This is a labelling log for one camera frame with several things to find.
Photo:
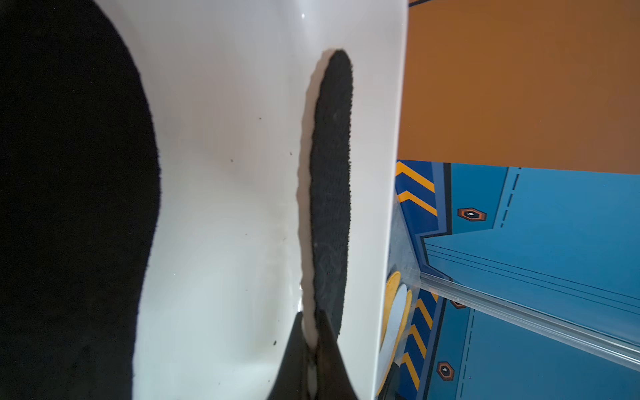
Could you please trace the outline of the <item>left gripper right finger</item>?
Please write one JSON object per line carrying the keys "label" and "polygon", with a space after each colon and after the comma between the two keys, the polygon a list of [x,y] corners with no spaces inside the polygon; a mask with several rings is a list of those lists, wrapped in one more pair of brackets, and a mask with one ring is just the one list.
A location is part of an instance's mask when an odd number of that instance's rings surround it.
{"label": "left gripper right finger", "polygon": [[316,399],[357,400],[328,315],[320,310],[315,317],[318,330]]}

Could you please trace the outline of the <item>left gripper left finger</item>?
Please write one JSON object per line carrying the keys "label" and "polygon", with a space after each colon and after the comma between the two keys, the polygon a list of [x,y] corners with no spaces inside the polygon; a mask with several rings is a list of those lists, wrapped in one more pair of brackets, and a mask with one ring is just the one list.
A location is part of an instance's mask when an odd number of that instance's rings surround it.
{"label": "left gripper left finger", "polygon": [[293,321],[287,346],[268,400],[307,400],[308,345],[303,334],[303,313]]}

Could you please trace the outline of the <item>black insole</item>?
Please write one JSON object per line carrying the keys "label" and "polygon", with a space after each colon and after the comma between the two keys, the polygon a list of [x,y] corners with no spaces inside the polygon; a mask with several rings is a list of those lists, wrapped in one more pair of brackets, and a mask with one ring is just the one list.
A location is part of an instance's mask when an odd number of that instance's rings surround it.
{"label": "black insole", "polygon": [[92,1],[1,4],[1,396],[130,399],[160,166]]}
{"label": "black insole", "polygon": [[314,301],[333,333],[342,327],[351,224],[353,65],[335,50],[323,71],[310,152],[310,212]]}

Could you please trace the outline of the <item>white plastic storage box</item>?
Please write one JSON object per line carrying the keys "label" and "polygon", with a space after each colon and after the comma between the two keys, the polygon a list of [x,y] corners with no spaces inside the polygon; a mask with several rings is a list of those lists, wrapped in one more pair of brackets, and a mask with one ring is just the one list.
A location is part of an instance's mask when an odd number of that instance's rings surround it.
{"label": "white plastic storage box", "polygon": [[408,29],[404,1],[102,1],[153,116],[161,205],[136,399],[264,399],[301,301],[300,163],[333,49],[353,65],[351,232],[338,344],[371,399]]}

